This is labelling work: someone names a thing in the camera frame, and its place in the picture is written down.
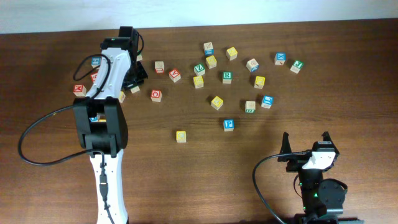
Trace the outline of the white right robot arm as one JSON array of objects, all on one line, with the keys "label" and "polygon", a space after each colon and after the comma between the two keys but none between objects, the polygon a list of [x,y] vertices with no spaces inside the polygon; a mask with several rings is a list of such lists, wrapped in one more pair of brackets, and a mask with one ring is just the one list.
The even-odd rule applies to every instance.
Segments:
[{"label": "white right robot arm", "polygon": [[295,223],[338,223],[343,214],[348,186],[336,179],[325,179],[323,173],[334,166],[340,155],[327,131],[323,139],[313,143],[311,149],[293,153],[289,143],[289,134],[282,137],[279,162],[286,162],[287,172],[298,173],[303,203],[303,214],[294,216]]}]

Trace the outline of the blue P wooden block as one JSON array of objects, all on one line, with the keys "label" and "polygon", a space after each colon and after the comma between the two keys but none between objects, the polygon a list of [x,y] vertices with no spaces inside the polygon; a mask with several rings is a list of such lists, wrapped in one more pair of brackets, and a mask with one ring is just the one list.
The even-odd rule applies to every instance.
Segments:
[{"label": "blue P wooden block", "polygon": [[233,131],[234,130],[234,120],[233,119],[226,119],[223,121],[223,129],[225,132]]}]

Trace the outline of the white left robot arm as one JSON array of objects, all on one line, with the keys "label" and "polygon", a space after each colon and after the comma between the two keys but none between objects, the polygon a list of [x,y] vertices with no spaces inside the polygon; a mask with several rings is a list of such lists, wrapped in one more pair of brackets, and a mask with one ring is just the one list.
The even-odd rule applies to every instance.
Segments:
[{"label": "white left robot arm", "polygon": [[98,223],[129,221],[122,183],[129,135],[119,99],[124,90],[138,87],[148,77],[137,61],[143,45],[142,36],[128,26],[120,27],[117,37],[104,39],[96,80],[83,98],[73,102],[78,139],[95,173]]}]

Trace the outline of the green R wooden block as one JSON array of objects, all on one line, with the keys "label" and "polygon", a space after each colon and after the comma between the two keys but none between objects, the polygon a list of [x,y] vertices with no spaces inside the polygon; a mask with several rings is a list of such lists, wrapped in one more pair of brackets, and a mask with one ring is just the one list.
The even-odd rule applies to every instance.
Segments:
[{"label": "green R wooden block", "polygon": [[223,84],[231,84],[233,79],[232,72],[223,72]]}]

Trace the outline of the yellow C wooden block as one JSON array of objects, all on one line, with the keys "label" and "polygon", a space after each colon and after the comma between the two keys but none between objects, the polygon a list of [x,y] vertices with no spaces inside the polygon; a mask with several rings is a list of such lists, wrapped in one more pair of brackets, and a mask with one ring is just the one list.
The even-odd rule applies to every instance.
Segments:
[{"label": "yellow C wooden block", "polygon": [[185,143],[187,141],[186,131],[177,131],[176,132],[176,141],[178,143]]}]

